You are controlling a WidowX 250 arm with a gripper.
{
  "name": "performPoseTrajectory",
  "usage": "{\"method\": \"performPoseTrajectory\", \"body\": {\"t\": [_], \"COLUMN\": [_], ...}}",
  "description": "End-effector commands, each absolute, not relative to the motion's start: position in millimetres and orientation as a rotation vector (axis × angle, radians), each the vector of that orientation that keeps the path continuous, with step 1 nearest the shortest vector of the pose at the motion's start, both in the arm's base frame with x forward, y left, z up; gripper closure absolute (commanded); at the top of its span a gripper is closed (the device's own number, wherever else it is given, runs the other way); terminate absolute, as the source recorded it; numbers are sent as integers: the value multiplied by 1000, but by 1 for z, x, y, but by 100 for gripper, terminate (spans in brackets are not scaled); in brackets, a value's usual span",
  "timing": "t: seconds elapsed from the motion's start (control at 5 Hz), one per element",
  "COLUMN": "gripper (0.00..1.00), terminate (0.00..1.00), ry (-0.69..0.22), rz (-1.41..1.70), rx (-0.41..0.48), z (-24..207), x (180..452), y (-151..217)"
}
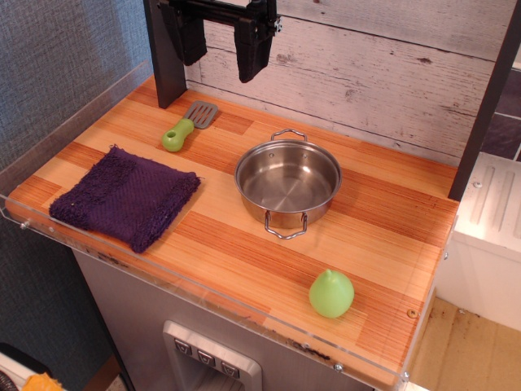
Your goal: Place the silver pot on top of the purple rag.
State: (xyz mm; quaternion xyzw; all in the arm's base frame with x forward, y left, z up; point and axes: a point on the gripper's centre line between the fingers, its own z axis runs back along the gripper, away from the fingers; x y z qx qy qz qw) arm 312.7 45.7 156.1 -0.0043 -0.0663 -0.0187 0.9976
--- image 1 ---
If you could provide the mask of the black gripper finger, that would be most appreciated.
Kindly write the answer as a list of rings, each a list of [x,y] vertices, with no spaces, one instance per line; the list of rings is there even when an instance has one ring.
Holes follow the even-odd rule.
[[[191,66],[199,61],[207,53],[204,20],[170,5],[161,6],[161,15],[181,62]]]
[[[234,24],[234,42],[239,69],[239,80],[250,82],[268,66],[273,37],[268,29],[253,20],[239,19]]]

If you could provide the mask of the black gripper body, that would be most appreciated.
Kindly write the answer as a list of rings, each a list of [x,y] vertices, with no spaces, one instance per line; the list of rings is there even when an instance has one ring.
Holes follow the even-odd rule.
[[[170,12],[181,24],[192,20],[209,20],[234,25],[240,20],[252,21],[267,33],[282,31],[282,17],[276,1],[250,1],[246,6],[223,1],[159,1],[162,11]]]

